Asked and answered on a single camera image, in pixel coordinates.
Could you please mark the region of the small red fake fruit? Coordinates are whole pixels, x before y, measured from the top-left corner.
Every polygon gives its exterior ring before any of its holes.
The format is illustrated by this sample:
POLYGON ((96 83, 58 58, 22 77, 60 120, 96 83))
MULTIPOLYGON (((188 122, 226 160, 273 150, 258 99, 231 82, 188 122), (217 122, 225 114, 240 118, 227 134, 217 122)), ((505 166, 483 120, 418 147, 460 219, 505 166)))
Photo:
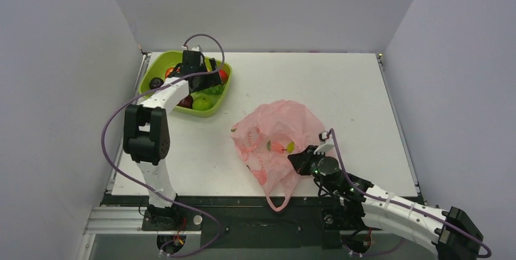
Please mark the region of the small red fake fruit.
POLYGON ((221 78, 221 84, 225 85, 228 82, 228 80, 229 80, 228 73, 226 71, 224 71, 223 69, 220 69, 218 73, 219 73, 220 78, 221 78))

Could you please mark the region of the dark red fake apple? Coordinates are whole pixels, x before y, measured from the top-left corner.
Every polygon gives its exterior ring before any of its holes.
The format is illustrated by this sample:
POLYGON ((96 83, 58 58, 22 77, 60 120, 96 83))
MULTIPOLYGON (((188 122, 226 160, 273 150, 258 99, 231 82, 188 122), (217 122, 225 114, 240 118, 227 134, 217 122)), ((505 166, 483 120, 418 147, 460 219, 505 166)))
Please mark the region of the dark red fake apple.
POLYGON ((193 97, 191 95, 188 95, 187 97, 180 100, 179 103, 177 104, 177 106, 192 109, 193 103, 194 103, 193 97))

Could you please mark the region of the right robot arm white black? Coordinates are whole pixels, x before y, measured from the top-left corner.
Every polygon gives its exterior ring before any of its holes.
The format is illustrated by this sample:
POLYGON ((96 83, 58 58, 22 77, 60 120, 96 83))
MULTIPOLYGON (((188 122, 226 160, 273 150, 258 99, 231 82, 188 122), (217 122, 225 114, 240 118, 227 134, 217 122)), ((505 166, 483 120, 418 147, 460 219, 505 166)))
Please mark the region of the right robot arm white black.
POLYGON ((395 234, 434 253, 438 259, 478 259, 483 235, 467 213, 455 206, 440 209, 399 197, 365 179, 344 173, 339 161, 316 146, 289 154, 297 174, 313 177, 320 195, 338 201, 343 219, 352 227, 395 234))

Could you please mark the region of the green fake lime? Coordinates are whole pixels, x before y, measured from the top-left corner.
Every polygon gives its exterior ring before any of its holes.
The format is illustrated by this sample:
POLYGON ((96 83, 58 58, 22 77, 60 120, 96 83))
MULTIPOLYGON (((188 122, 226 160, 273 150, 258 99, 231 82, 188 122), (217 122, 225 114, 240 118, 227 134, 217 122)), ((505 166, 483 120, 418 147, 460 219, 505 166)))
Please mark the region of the green fake lime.
POLYGON ((195 111, 208 111, 212 107, 212 99, 208 96, 198 96, 192 102, 192 109, 195 111))

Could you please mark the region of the yellow green fake fruit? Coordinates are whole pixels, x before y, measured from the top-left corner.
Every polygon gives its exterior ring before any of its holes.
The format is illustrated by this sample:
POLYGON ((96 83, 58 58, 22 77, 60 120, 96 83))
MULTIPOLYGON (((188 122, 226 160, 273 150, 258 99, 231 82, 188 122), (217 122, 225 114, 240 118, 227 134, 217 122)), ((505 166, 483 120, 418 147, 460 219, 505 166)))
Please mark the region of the yellow green fake fruit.
POLYGON ((292 141, 290 142, 286 147, 285 147, 285 151, 288 153, 288 154, 291 154, 293 153, 293 151, 295 150, 295 143, 292 141))

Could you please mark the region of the dark fake mangosteen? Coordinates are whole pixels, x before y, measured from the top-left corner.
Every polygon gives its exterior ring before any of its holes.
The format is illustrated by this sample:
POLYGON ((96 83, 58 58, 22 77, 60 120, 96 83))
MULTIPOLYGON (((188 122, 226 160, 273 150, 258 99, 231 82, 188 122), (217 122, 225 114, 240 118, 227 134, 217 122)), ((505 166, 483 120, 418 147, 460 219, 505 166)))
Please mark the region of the dark fake mangosteen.
POLYGON ((154 77, 151 79, 148 86, 149 86, 150 90, 153 90, 153 89, 160 88, 161 86, 163 86, 163 84, 164 84, 164 80, 162 78, 154 77))

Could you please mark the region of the pink plastic bag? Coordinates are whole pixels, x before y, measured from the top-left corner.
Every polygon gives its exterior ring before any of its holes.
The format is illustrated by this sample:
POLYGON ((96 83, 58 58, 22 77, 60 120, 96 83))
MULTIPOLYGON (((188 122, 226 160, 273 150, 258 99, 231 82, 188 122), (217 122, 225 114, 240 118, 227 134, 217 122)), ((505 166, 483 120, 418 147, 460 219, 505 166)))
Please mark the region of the pink plastic bag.
POLYGON ((285 147, 293 141, 293 153, 303 152, 319 143, 323 131, 319 118, 293 100, 259 105, 231 127, 236 152, 261 185, 273 211, 281 212, 288 205, 301 177, 289 162, 285 147))

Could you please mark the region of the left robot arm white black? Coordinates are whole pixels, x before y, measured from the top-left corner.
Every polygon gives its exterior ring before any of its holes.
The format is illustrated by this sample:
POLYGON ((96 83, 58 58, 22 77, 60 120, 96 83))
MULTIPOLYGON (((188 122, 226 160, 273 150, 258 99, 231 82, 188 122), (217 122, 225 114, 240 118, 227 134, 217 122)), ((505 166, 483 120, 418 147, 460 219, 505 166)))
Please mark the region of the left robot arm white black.
POLYGON ((147 99, 124 111, 123 150, 138 166, 149 192, 145 218, 166 230, 183 224, 166 164, 171 146, 167 115, 191 93, 221 85, 219 69, 200 50, 184 50, 164 77, 151 79, 147 99))

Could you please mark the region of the green fake grapes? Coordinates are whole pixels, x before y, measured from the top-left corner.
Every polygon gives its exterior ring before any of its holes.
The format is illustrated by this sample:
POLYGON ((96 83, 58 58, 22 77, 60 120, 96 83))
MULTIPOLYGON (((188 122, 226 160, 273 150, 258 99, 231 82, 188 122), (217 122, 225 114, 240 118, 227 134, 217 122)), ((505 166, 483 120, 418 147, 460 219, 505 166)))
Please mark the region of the green fake grapes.
POLYGON ((206 88, 202 92, 207 95, 218 96, 221 95, 225 90, 224 85, 215 85, 210 88, 206 88))

